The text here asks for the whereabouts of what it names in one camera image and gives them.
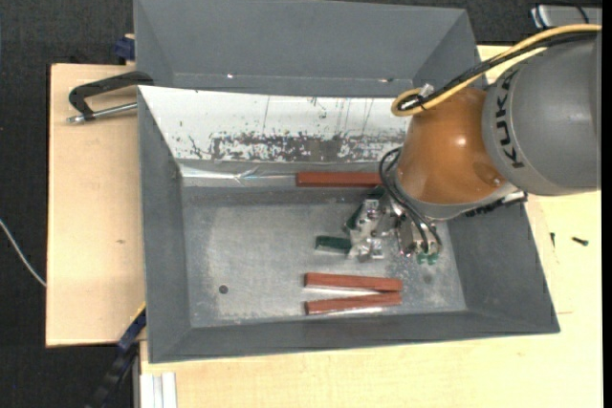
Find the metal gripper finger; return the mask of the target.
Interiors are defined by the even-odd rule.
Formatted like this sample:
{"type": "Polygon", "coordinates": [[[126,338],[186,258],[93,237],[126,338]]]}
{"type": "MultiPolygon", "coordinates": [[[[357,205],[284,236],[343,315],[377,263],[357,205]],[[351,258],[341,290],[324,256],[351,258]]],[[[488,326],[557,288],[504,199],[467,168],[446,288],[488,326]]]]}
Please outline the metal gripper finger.
{"type": "Polygon", "coordinates": [[[380,238],[360,235],[350,237],[351,248],[348,256],[360,262],[382,260],[384,258],[383,241],[380,238]]]}
{"type": "Polygon", "coordinates": [[[382,216],[382,205],[379,200],[364,200],[356,218],[356,231],[375,232],[382,216]]]}

